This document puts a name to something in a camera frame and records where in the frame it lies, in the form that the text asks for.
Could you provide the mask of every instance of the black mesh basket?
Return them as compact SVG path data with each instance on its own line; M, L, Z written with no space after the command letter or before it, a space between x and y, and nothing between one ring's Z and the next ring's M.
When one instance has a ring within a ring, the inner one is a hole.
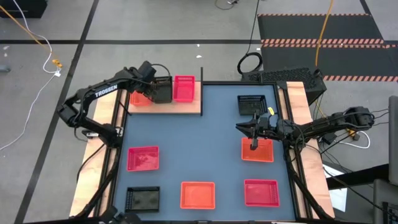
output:
M172 77L155 77L152 83L154 84L152 101L154 103L171 103L173 100Z
M158 212L160 187L127 188L125 212Z
M264 95L246 95L238 96L238 106L240 115L253 115L256 110L259 115L267 112L266 96Z

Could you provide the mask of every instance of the orange and black striped tape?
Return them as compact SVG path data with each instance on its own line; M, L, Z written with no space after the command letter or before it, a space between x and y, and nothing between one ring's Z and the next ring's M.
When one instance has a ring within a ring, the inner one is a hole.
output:
M317 47L316 44L263 44L262 47ZM346 48L346 49L386 49L389 48L389 45L381 45L381 44L321 44L321 48Z
M265 39L263 44L317 44L318 39ZM322 39L321 44L383 44L382 39Z
M345 75L325 75L325 81L363 81L363 82L398 82L398 76L345 76Z
M287 14L287 13L272 13L272 14L257 14L260 16L325 16L326 14L310 14L310 13L301 13L301 14ZM349 14L330 14L331 16L368 16L366 13L349 13Z
M317 47L317 39L265 39L263 47ZM322 48L396 48L396 44L384 44L382 39L322 39Z

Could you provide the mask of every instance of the yellow cable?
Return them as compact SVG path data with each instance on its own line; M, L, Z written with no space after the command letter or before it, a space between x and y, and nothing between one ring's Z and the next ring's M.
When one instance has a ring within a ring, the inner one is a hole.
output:
M57 58L57 56L50 50L49 47L47 47L46 45L40 43L40 42L36 39L36 37L33 36L33 34L32 34L31 32L29 32L29 30L27 30L24 26L22 26L11 14L9 14L5 8L3 8L2 6L0 6L0 9L3 10L3 11L7 14L7 16L10 17L20 28L22 28L25 32L27 32L27 33L30 35L30 37L33 38L33 39L36 41L36 43L38 43L40 46L42 46L42 47L44 47L45 49L47 49L47 50L54 56L54 58Z
M328 22L328 18L330 15L330 11L333 7L333 3L335 0L331 0L330 1L330 6L329 6L329 10L328 10L328 14L326 14L326 18L325 21L323 22L323 27L321 30L321 34L319 35L319 39L318 39L318 45L317 45L317 54L315 55L315 66L318 66L318 55L319 55L319 47L321 46L321 40L322 40L322 36L323 36L323 31L325 31L325 27L326 27L326 23Z
M326 118L326 115L323 113L323 111L320 108L320 105L318 104L318 99L315 100L315 106L318 108L318 111L321 112L322 117Z

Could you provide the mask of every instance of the concrete floor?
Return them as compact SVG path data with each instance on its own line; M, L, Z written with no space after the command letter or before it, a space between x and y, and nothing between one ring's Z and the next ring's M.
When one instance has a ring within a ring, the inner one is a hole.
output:
M367 0L386 40L398 40L398 7L395 0ZM52 40L79 40L93 0L49 0L41 19L29 19L30 29ZM226 6L220 0L220 6ZM259 13L326 13L328 1L265 0ZM229 11L214 7L213 0L99 0L88 32L88 40L178 40L244 39L250 36L256 1L241 1ZM332 13L364 13L359 0L336 0ZM30 37L9 19L0 19L0 40ZM259 39L255 28L254 39ZM258 45L252 46L256 51ZM54 52L65 68L42 92L34 107L25 135L0 152L0 219L13 223L33 168L42 148L55 106L76 45L54 45ZM200 75L205 80L239 80L236 64L246 44L158 44L158 45L85 45L78 61L68 95L77 89L110 78L123 66L139 66L144 60L166 65L173 74ZM47 58L38 45L0 44L0 63L12 71L0 74L1 145L22 131L29 106L40 87L50 78L41 70ZM251 68L256 61L247 61ZM326 114L362 105L370 110L387 108L388 97L398 95L397 83L326 82L328 91L322 101ZM339 145L330 150L343 166L359 170L387 162L387 125L368 131L369 149ZM366 144L364 138L358 144ZM75 140L73 130L59 121L25 222L67 218L75 191L76 172L85 149Z

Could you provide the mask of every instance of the wooden edge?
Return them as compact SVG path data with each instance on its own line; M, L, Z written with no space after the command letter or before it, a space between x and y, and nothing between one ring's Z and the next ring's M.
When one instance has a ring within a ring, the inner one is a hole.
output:
M278 90L279 94L279 101L280 101L280 107L282 110L282 118L283 119L288 119L288 114L287 114L287 108L286 108L286 102L285 102L285 95L283 92L283 89ZM293 150L289 151L290 153L290 158L294 158L295 154ZM294 170L298 171L297 169L297 161L293 161L292 163ZM300 217L306 218L307 214L305 213L305 205L304 205L304 196L297 184L295 185L295 190L296 190L296 196L297 196L297 202L298 202L298 210L300 211Z
M303 83L287 82L287 93L289 94L290 107L292 109L294 122L297 124L311 122L311 112L308 107L307 96L305 94ZM318 149L318 144L314 139L311 139L307 144ZM301 152L301 158L308 190L326 213L334 217L335 213L331 205L329 189L326 183L322 159L319 152L315 151L311 147L305 147ZM303 217L303 214L305 215L305 212L301 212L301 207L304 207L303 200L299 200L298 205L300 208L300 214ZM318 218L317 214L313 210L312 214L314 218Z
M113 107L116 99L116 91L98 98L93 119L99 123L110 123ZM99 148L103 142L98 138L89 139L86 145L83 162ZM80 172L75 196L73 198L70 216L83 210L90 201L100 183L101 171L105 157L105 146Z
M195 95L192 103L153 103L149 106L134 106L129 104L130 113L186 113L200 114L201 82L195 82Z

